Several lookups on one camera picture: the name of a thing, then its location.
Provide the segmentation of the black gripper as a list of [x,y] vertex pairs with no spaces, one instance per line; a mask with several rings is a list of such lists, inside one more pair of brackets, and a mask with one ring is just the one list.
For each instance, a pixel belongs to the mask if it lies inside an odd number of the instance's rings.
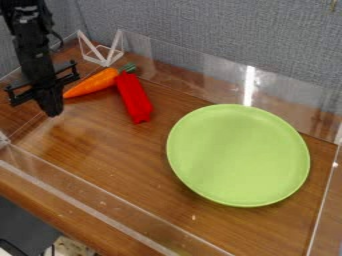
[[60,78],[54,77],[42,82],[30,82],[25,77],[21,77],[3,88],[11,106],[18,106],[26,101],[34,100],[49,117],[60,115],[62,112],[64,86],[80,79],[73,60],[56,64],[53,68],[54,75],[58,75],[66,70],[69,70],[69,73]]

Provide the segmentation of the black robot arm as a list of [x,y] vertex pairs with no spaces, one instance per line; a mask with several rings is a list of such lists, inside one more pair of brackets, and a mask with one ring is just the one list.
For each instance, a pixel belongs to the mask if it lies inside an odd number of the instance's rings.
[[17,106],[34,100],[46,116],[54,117],[64,109],[64,86],[80,75],[73,60],[57,65],[52,62],[48,36],[53,35],[64,46],[53,31],[52,13],[44,0],[0,0],[0,15],[21,66],[21,79],[3,88],[9,104]]

